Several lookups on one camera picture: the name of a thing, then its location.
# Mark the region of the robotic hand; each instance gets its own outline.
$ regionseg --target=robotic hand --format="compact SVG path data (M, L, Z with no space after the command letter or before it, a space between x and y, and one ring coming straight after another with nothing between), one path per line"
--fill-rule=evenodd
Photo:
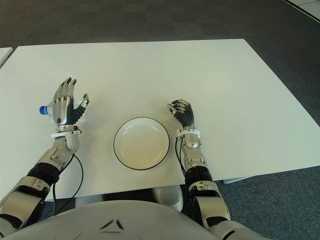
M57 126L74 125L85 113L89 103L88 94L83 96L83 101L74 109L74 88L77 80L69 77L65 80L53 96L53 119Z
M189 102L179 99L171 104L169 103L167 106L173 116L182 124L183 128L194 126L194 112Z
M57 133L52 134L53 146L0 201L0 239L39 219L51 185L59 180L63 167L79 148L81 131L74 124L84 114L89 98L85 94L80 106L74 109L76 82L68 78L54 94L53 119Z

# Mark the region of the white table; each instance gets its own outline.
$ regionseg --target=white table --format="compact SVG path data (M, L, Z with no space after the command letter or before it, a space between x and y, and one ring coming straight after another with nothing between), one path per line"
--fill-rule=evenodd
M0 68L14 49L12 47L0 48Z
M39 106L69 76L75 98L91 100L78 123L78 196L183 184L173 144L180 125L167 110L179 98L192 103L215 180L320 164L319 126L243 39L21 46L0 70L0 198L52 146L55 125ZM171 141L163 162L144 171L113 150L118 128L141 116L162 123ZM70 197L80 176L74 161L57 197Z

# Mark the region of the white wrist mount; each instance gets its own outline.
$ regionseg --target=white wrist mount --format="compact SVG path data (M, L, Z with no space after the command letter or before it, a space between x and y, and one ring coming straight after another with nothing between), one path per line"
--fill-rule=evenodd
M79 148L79 140L78 140L78 135L81 134L81 130L78 129L77 126L73 127L73 130L68 130L68 131L60 131L57 133L54 133L51 135L52 138L60 138L60 137L65 137L66 140L66 147L70 151L76 151Z

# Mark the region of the floor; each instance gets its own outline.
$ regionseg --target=floor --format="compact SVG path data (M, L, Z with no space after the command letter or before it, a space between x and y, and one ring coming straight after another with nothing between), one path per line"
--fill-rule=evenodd
M282 0L0 0L0 48L235 38L250 44L320 125L320 24ZM315 240L319 182L320 167L313 167L218 184L232 219L268 238ZM43 217L51 211L47 203Z

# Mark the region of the robot finger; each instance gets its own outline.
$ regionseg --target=robot finger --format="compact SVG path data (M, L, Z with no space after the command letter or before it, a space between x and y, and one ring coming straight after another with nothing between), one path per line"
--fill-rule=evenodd
M172 105L169 103L169 104L167 104L167 107L168 107L169 111L170 111L173 115L175 115L175 113L177 112L177 110L174 108L174 106L172 106Z
M61 95L63 96L70 96L71 98L74 97L74 89L75 89L75 84L76 84L77 80L76 79L71 79L68 78L64 85L61 86L62 90L61 90Z
M173 106L175 110L180 111L182 113L186 112L186 109L183 106Z
M173 105L173 107L176 109L176 108L183 108L185 109L186 108L186 105L182 104L182 103L176 103L175 105Z
M86 108L88 106L89 102L90 102L89 101L89 96L88 96L88 94L85 94L83 96L83 100L82 100L80 106Z
M186 100L183 100L183 99L175 100L172 102L172 104L182 104L182 105L184 105L184 107L187 105L190 105L189 102L187 102Z

